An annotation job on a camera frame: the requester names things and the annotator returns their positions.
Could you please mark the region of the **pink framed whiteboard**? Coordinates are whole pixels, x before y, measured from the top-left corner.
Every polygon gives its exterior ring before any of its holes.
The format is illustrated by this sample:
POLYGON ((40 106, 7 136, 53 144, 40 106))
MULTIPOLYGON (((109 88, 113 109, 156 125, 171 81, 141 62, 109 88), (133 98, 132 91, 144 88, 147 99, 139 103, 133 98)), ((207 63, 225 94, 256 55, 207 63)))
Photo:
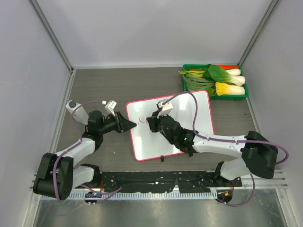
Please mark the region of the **pink framed whiteboard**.
POLYGON ((137 161, 182 154, 179 147, 193 143, 193 129, 199 134, 214 134, 205 90, 129 102, 126 113, 128 119, 137 124, 130 130, 137 161))

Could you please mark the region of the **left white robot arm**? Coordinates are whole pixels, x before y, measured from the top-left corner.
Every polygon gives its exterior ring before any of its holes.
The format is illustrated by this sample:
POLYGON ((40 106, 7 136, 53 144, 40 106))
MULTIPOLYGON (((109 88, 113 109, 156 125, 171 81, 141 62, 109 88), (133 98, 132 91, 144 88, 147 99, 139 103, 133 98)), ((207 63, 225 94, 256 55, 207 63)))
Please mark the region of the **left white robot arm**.
POLYGON ((88 114, 88 123, 81 138, 67 149, 42 156, 33 184, 35 194, 65 200, 73 188, 86 186, 97 188, 102 180, 100 169, 96 165, 75 166, 86 156, 97 151, 104 134, 116 131, 126 132, 137 124, 125 119, 120 112, 104 116, 95 110, 88 114))

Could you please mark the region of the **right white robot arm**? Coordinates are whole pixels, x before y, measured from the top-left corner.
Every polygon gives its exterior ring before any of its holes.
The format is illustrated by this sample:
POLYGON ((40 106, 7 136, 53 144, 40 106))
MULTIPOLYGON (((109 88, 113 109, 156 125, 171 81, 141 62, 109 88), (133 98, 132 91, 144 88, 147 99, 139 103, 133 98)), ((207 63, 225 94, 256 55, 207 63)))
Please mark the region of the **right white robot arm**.
POLYGON ((276 167, 278 149, 255 131, 246 136, 198 136, 196 131, 183 128, 171 116, 159 116, 153 112, 147 118, 151 132, 160 133, 171 145, 183 153, 216 153, 234 157, 232 161, 218 163, 214 182, 220 187, 230 181, 253 174, 260 178, 272 179, 276 167))

